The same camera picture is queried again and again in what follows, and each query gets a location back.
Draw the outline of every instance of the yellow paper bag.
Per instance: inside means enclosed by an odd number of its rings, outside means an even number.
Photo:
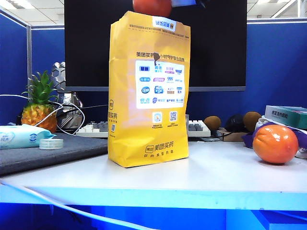
[[[190,27],[128,11],[111,25],[108,157],[123,167],[189,155]]]

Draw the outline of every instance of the qr code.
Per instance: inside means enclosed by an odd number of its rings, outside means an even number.
[[[169,113],[169,121],[177,121],[177,111],[172,111]]]

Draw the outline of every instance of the white desk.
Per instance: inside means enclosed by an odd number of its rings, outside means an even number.
[[[307,161],[266,164],[243,142],[190,142],[187,159],[123,168],[107,155],[7,176],[67,204],[307,210]],[[0,185],[0,202],[44,204]]]

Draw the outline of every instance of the computer mouse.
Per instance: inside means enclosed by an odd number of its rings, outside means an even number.
[[[228,132],[247,132],[247,129],[243,123],[243,116],[241,114],[235,114],[231,116],[226,121],[225,129]]]

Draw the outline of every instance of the computer monitor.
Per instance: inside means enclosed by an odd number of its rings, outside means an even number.
[[[191,27],[189,90],[245,90],[246,0],[196,3],[169,16]],[[65,0],[66,90],[108,91],[110,25],[126,11],[132,0]]]

